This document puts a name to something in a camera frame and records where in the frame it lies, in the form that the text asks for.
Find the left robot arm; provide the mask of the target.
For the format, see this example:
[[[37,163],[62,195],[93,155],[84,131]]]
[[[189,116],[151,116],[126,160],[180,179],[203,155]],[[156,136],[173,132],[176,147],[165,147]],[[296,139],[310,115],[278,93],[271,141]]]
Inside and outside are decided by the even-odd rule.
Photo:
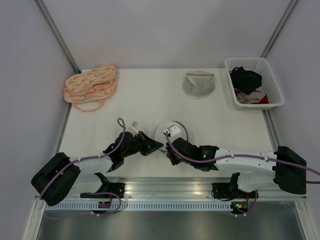
[[[142,131],[119,134],[106,150],[93,156],[69,157],[64,152],[55,154],[31,179],[31,185],[47,205],[54,206],[65,198],[93,193],[104,198],[109,193],[105,173],[124,164],[125,158],[137,153],[148,156],[163,147]]]

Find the blue-zipper white mesh laundry bag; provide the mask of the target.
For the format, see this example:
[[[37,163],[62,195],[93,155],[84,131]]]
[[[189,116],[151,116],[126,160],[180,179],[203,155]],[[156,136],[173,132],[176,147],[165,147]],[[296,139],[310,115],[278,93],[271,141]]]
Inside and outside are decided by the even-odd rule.
[[[168,152],[167,149],[166,149],[167,139],[166,139],[166,136],[164,135],[164,131],[165,131],[165,129],[167,127],[169,127],[171,125],[175,125],[175,126],[180,128],[180,130],[181,130],[181,137],[180,138],[182,138],[185,141],[189,140],[189,133],[188,133],[186,127],[181,122],[179,122],[179,121],[170,121],[170,122],[166,122],[164,124],[159,125],[155,129],[154,140],[164,144],[164,146],[159,149],[164,154],[166,154]],[[173,138],[173,139],[170,138],[170,142],[173,143],[173,141],[175,141],[176,139],[178,139],[178,138]]]

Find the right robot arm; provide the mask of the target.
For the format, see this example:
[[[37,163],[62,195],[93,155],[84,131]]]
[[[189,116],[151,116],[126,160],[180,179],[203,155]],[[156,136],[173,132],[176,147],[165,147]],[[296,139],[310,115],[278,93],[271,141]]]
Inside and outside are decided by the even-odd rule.
[[[255,190],[274,189],[304,195],[307,162],[286,146],[275,152],[245,153],[212,145],[196,146],[179,137],[166,143],[173,166],[185,163],[202,172],[231,172],[228,192],[235,198]]]

